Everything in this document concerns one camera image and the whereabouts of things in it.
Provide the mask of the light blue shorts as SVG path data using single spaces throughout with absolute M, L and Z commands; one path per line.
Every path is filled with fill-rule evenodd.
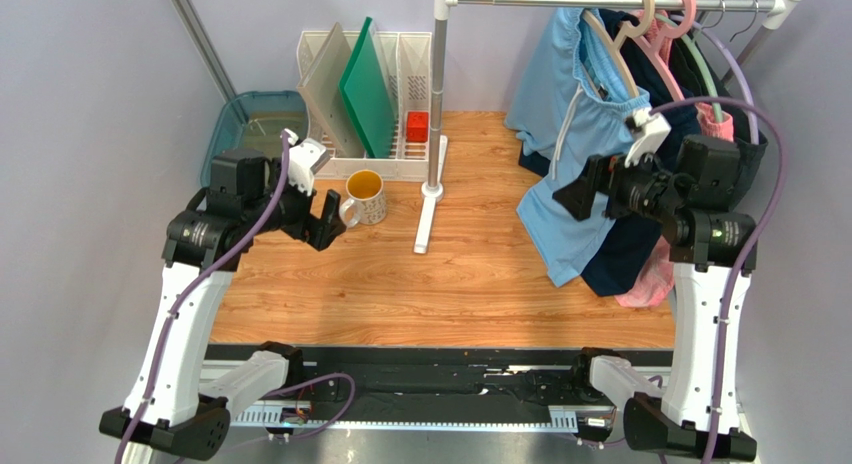
M 632 93 L 588 18 L 597 10 L 558 8 L 532 52 L 505 119 L 524 155 L 548 159 L 544 177 L 523 196 L 517 214 L 556 287 L 578 277 L 613 226 L 604 199 L 578 221 L 553 198 L 577 179 L 593 155 L 626 152 L 634 142 L 625 125 L 650 104 L 647 90 Z

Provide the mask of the beige plastic hanger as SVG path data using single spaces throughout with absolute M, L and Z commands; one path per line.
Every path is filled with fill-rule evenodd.
M 651 27 L 651 23 L 654 20 L 654 12 L 656 11 L 655 0 L 641 0 L 641 3 L 643 15 L 639 24 L 633 25 L 621 22 L 619 32 L 615 38 L 609 35 L 601 20 L 595 17 L 589 9 L 584 9 L 582 13 L 583 20 L 598 36 L 614 62 L 630 98 L 637 98 L 639 96 L 639 88 L 620 53 L 620 49 L 626 40 L 640 38 L 646 34 Z

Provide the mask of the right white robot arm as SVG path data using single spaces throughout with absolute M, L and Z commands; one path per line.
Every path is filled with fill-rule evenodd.
M 751 462 L 756 441 L 740 427 L 736 350 L 744 297 L 756 266 L 755 220 L 734 211 L 740 151 L 722 139 L 690 135 L 672 171 L 647 153 L 590 157 L 580 176 L 554 193 L 578 219 L 606 198 L 605 216 L 658 222 L 669 246 L 678 304 L 669 379 L 658 387 L 619 353 L 585 348 L 575 361 L 578 398 L 609 400 L 635 451 Z

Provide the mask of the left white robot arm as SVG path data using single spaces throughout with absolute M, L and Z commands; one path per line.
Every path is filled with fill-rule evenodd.
M 277 342 L 210 383 L 201 371 L 216 314 L 257 235 L 282 232 L 320 251 L 344 232 L 338 193 L 327 193 L 320 215 L 311 212 L 315 175 L 328 160 L 311 139 L 285 144 L 275 158 L 237 148 L 212 159 L 208 184 L 167 226 L 160 304 L 139 375 L 100 420 L 100 432 L 119 440 L 117 462 L 148 463 L 159 452 L 209 460 L 256 401 L 309 386 L 302 351 Z

